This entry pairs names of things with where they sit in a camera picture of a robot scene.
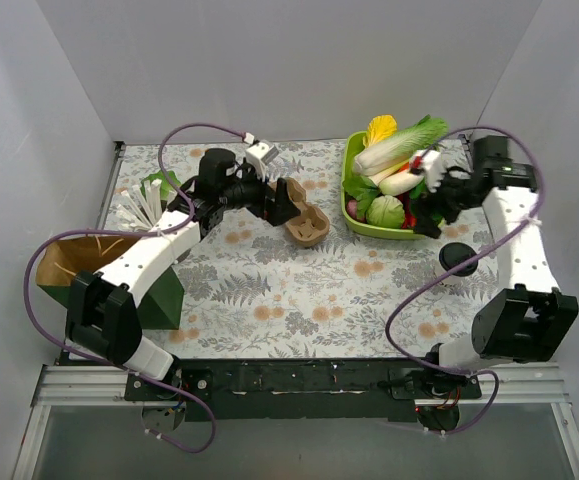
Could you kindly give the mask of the white paper coffee cup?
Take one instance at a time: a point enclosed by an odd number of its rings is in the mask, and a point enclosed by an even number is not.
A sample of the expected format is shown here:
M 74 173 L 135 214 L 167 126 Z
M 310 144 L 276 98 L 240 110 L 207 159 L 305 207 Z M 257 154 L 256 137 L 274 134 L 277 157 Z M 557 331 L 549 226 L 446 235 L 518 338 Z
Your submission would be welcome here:
M 441 265 L 435 267 L 435 274 L 437 277 L 441 277 L 445 273 L 446 270 Z M 468 280 L 468 276 L 451 275 L 440 281 L 439 284 L 448 288 L 462 288 L 467 284 Z

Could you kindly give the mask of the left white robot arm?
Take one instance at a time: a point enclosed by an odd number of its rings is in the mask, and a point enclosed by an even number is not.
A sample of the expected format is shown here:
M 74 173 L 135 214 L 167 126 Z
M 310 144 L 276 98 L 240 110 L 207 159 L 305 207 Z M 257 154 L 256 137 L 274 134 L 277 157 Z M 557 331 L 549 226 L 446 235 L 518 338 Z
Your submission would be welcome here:
M 155 226 L 113 262 L 94 273 L 78 273 L 70 286 L 66 335 L 74 343 L 147 377 L 147 387 L 162 400 L 182 386 L 172 369 L 174 357 L 144 336 L 138 307 L 169 267 L 200 243 L 228 210 L 245 208 L 272 226 L 299 216 L 286 179 L 272 183 L 268 164 L 275 146 L 257 141 L 238 161 L 223 148 L 205 151 L 198 173 L 185 184 L 187 197 L 176 196 Z

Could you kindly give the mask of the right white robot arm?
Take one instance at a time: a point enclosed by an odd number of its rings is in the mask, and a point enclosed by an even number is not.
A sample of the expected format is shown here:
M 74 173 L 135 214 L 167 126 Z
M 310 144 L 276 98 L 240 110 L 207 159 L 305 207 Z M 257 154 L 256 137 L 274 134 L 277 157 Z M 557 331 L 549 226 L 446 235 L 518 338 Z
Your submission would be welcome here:
M 561 292 L 547 263 L 534 212 L 543 192 L 536 170 L 513 161 L 508 142 L 497 135 L 478 139 L 469 167 L 422 150 L 410 160 L 427 188 L 411 203 L 415 232 L 437 238 L 434 216 L 453 223 L 461 212 L 480 207 L 500 245 L 498 293 L 475 315 L 470 333 L 439 345 L 438 362 L 421 373 L 422 387 L 433 397 L 455 389 L 455 369 L 549 361 L 579 312 L 576 297 Z

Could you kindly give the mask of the brown pulp cup carrier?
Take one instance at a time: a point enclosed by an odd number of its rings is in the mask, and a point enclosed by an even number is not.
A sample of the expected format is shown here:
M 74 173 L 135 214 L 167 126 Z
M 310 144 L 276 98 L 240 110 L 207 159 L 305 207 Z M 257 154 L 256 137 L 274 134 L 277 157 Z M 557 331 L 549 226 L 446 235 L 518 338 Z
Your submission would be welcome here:
M 289 178 L 289 191 L 301 215 L 288 221 L 285 228 L 294 242 L 309 248 L 322 242 L 330 230 L 329 218 L 315 204 L 307 201 L 306 190 L 293 178 Z

